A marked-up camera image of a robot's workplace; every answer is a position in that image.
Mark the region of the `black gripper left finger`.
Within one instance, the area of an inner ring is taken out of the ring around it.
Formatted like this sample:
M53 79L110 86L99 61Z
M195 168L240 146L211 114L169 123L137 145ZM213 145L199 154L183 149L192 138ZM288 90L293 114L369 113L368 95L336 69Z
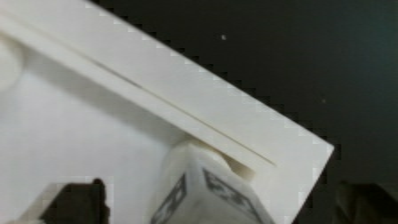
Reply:
M62 187L39 220L44 224L110 224L106 187L99 178Z

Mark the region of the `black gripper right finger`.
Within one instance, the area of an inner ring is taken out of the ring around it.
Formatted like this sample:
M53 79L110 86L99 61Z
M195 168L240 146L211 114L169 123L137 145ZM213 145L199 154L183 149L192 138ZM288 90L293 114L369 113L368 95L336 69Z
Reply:
M398 224L398 183L339 183L330 224Z

